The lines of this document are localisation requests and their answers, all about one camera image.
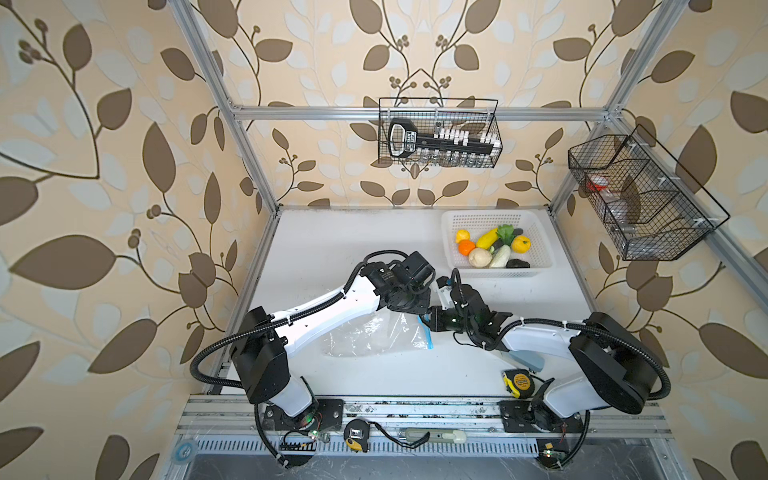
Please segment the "beige potato toy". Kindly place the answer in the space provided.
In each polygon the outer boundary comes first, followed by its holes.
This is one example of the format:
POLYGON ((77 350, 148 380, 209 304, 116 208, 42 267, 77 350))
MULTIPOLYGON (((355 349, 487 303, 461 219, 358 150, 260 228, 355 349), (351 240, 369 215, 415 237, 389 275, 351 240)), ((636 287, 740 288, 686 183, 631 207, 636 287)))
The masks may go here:
POLYGON ((474 248, 467 256, 473 268, 486 268, 493 260, 493 254, 483 248, 474 248))

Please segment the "clear zip bag blue zipper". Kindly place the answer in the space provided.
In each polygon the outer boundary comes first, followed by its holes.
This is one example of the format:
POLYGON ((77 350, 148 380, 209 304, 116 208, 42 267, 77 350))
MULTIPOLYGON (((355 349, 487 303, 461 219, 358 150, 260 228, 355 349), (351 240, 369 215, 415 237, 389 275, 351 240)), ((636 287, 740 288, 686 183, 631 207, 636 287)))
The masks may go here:
POLYGON ((431 350, 433 340, 419 316, 382 309, 332 330, 320 345, 326 356, 352 358, 431 350))

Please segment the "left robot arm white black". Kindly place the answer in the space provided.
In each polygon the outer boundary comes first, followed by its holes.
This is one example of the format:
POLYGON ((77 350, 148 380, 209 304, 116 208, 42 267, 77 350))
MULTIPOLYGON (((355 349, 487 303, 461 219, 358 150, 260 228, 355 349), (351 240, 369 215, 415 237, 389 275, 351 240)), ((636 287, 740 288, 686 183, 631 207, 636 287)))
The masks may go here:
POLYGON ((425 315, 435 269, 418 252, 373 252, 360 261, 337 289, 303 305, 271 314, 248 311, 238 333, 216 341, 190 361, 191 376, 207 385, 241 389, 253 405, 271 404, 290 420, 306 424, 318 410, 308 383, 294 379, 289 359, 302 348, 347 322, 381 309, 425 315), (200 364, 231 348, 236 380, 207 375, 200 364))

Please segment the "white radish with green leaves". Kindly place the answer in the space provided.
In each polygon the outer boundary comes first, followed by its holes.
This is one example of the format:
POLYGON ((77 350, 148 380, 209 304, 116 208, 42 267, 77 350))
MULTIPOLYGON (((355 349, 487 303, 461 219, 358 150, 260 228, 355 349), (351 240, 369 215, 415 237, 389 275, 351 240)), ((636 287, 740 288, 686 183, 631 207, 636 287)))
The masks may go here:
POLYGON ((488 266, 489 268, 504 268, 506 266, 512 253, 510 244, 517 236, 516 229, 512 225, 501 225, 497 229, 500 240, 496 242, 495 248, 492 250, 493 260, 488 266))

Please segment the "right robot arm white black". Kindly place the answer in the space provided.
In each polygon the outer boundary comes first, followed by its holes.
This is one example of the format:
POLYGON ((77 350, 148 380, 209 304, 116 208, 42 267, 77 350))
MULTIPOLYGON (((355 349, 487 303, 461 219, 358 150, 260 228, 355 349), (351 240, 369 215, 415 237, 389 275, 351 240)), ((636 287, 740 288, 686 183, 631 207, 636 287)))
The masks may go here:
POLYGON ((529 351, 574 365, 541 395, 544 408, 560 418, 602 408, 636 415, 647 401, 671 393, 661 359, 605 313, 593 312, 580 322, 513 318, 491 310, 457 271, 437 280, 437 292, 441 305, 427 314, 430 330, 464 334, 469 346, 488 352, 529 351))

